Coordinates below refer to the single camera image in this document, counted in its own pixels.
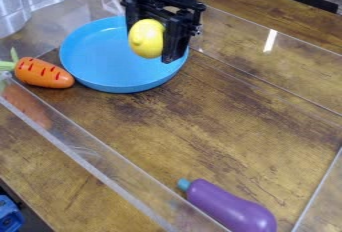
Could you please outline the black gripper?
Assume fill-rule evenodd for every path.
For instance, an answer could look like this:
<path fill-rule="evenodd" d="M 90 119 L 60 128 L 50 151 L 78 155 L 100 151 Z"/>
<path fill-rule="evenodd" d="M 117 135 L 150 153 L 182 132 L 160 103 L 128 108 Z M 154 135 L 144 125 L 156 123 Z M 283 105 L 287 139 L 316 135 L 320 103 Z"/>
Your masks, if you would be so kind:
<path fill-rule="evenodd" d="M 121 0 L 125 7 L 126 30 L 133 24 L 160 16 L 164 7 L 176 7 L 178 11 L 165 19 L 162 33 L 161 62 L 168 64 L 177 60 L 185 52 L 192 36 L 200 33 L 200 13 L 205 6 L 197 0 Z"/>

